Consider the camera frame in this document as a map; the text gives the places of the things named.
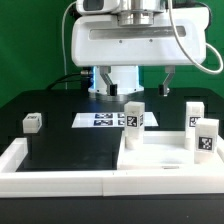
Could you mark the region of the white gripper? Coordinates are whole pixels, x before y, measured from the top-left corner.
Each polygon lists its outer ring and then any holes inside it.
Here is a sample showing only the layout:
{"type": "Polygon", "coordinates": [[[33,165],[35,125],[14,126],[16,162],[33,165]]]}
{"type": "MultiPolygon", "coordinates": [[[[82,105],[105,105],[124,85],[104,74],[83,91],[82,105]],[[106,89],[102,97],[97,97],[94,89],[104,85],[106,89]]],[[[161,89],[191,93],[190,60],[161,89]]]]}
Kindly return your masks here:
{"type": "Polygon", "coordinates": [[[80,66],[101,66],[108,96],[117,95],[110,66],[166,66],[158,86],[167,97],[173,65],[202,63],[206,58],[208,9],[168,9],[164,0],[77,0],[81,15],[73,26],[71,56],[80,66]]]}

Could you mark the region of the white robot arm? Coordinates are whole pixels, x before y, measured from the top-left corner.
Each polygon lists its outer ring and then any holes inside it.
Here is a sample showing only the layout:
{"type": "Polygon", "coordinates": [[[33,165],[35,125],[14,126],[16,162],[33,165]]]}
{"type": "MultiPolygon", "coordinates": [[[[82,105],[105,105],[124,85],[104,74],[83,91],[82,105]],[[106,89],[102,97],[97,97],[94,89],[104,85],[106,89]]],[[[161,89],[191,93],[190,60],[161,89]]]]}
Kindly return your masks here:
{"type": "Polygon", "coordinates": [[[166,0],[78,0],[72,61],[89,67],[89,96],[124,101],[141,93],[141,66],[163,66],[172,76],[179,65],[206,58],[205,7],[174,8],[166,0]]]}

